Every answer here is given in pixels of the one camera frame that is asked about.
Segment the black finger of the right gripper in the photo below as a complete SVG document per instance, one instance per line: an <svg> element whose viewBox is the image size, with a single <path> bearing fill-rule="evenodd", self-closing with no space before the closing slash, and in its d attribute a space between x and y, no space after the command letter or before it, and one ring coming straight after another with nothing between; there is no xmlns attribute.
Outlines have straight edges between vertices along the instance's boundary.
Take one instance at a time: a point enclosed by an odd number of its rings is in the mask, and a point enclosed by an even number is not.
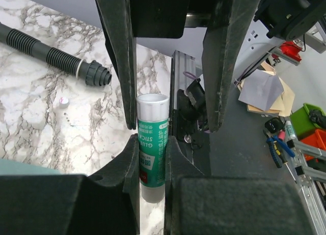
<svg viewBox="0 0 326 235"><path fill-rule="evenodd" d="M137 121L136 41L132 32L129 0L95 0L105 47L119 79L126 125Z"/></svg>
<svg viewBox="0 0 326 235"><path fill-rule="evenodd" d="M223 123L236 59L259 1L216 0L213 6L202 53L210 132Z"/></svg>

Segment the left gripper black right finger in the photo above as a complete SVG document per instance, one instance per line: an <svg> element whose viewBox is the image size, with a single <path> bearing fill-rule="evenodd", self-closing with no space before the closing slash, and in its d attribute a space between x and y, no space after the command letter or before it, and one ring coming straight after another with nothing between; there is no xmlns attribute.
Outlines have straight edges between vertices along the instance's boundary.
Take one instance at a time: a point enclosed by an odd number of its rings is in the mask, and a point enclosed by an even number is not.
<svg viewBox="0 0 326 235"><path fill-rule="evenodd" d="M195 187L204 174L182 153L178 141L169 136L166 148L164 234L182 234L189 211L199 198Z"/></svg>

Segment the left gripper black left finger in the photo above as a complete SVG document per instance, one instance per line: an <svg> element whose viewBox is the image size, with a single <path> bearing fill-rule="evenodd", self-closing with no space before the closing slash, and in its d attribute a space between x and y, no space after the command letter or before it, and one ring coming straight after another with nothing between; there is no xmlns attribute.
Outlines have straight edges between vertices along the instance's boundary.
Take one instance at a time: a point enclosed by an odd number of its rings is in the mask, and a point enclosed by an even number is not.
<svg viewBox="0 0 326 235"><path fill-rule="evenodd" d="M99 192L95 214L106 222L108 234L140 233L140 178L138 135L89 179L104 188Z"/></svg>

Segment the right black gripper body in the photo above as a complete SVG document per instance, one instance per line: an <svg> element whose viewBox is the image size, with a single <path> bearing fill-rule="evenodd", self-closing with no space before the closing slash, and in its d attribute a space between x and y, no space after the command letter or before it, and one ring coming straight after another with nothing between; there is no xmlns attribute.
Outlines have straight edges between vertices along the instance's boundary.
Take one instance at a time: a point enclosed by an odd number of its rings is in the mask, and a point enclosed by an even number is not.
<svg viewBox="0 0 326 235"><path fill-rule="evenodd" d="M140 38L181 38L206 27L216 0L130 0L132 30Z"/></svg>

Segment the green white glue stick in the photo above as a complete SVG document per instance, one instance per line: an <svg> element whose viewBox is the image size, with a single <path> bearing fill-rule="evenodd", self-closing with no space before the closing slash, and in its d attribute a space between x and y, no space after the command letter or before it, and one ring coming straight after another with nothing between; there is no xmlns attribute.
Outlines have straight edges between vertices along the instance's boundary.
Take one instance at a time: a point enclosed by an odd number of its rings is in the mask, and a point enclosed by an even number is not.
<svg viewBox="0 0 326 235"><path fill-rule="evenodd" d="M169 128L169 97L143 94L137 97L139 165L142 198L158 203L165 195L165 163Z"/></svg>

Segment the white glue stick cap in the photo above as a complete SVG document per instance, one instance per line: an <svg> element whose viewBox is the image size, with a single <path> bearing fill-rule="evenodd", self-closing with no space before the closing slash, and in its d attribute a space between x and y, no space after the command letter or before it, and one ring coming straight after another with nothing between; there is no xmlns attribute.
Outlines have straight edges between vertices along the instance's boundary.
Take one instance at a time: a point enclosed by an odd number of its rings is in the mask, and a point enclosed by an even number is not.
<svg viewBox="0 0 326 235"><path fill-rule="evenodd" d="M68 98L60 97L60 98L56 99L54 106L56 108L65 109L69 106L69 104L70 104L70 101Z"/></svg>

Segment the teal paper envelope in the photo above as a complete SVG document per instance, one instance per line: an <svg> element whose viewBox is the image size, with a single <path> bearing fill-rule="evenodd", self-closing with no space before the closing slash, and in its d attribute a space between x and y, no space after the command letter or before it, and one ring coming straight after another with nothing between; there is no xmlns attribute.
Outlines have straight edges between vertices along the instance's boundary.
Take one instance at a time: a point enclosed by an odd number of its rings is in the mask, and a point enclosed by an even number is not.
<svg viewBox="0 0 326 235"><path fill-rule="evenodd" d="M13 160L1 159L1 175L56 175L58 170L21 163Z"/></svg>

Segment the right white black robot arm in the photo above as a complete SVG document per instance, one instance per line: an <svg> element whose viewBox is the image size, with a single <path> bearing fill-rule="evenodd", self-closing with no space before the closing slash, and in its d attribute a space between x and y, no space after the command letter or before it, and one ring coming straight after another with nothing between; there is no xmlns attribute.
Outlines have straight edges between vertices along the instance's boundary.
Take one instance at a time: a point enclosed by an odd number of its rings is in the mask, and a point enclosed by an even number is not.
<svg viewBox="0 0 326 235"><path fill-rule="evenodd" d="M210 131L223 122L231 82L275 47L305 34L325 14L325 0L95 0L105 46L117 73L127 127L136 128L136 38L178 39L187 15L203 39Z"/></svg>

